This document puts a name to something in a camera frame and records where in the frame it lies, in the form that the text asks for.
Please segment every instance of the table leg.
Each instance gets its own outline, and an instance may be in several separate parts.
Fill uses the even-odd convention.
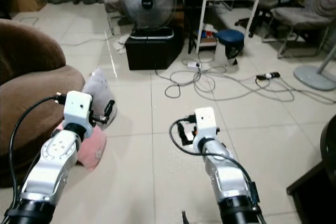
[[[202,12],[201,12],[201,18],[199,21],[199,29],[198,29],[198,35],[197,35],[197,44],[196,44],[196,53],[198,54],[199,51],[199,45],[201,43],[201,35],[202,35],[202,30],[203,30],[203,20],[204,20],[204,14],[205,14],[205,7],[206,7],[206,0],[203,0],[202,3]]]
[[[254,18],[254,14],[256,12],[258,3],[259,3],[259,0],[255,0],[254,1],[254,5],[253,5],[252,11],[251,11],[251,16],[250,16],[250,19],[248,20],[248,23],[247,23],[247,26],[246,26],[246,30],[245,30],[245,39],[248,37],[248,34],[250,32],[250,27],[251,27],[252,20]]]

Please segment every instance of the white plush toy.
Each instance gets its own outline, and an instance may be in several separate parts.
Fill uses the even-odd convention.
[[[97,122],[97,126],[102,130],[105,130],[117,114],[117,102],[110,90],[106,77],[100,68],[97,68],[92,72],[91,77],[84,85],[82,92],[93,96],[92,109],[95,115],[104,115],[106,105],[110,100],[114,101],[113,109],[107,124]]]

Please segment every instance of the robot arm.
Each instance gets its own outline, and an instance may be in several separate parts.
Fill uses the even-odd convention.
[[[217,138],[219,128],[214,110],[211,107],[196,109],[195,118],[193,147],[195,153],[203,156],[222,222],[259,223],[259,216],[264,223],[255,183],[250,181],[247,172]]]
[[[69,170],[77,162],[77,152],[84,139],[91,136],[95,121],[107,122],[114,102],[104,116],[95,116],[92,96],[70,91],[65,99],[64,130],[57,132],[41,148],[40,158],[27,176],[15,209],[7,211],[9,223],[50,223]]]

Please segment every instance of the blue stool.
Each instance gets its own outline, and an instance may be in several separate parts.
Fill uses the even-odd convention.
[[[215,62],[225,66],[236,65],[236,57],[244,48],[244,34],[232,29],[221,30],[217,39]]]

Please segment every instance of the gray round base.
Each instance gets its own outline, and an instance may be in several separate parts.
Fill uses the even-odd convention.
[[[318,90],[334,90],[336,89],[335,79],[331,74],[326,71],[317,73],[318,68],[313,66],[297,67],[293,74],[294,76],[307,86]]]

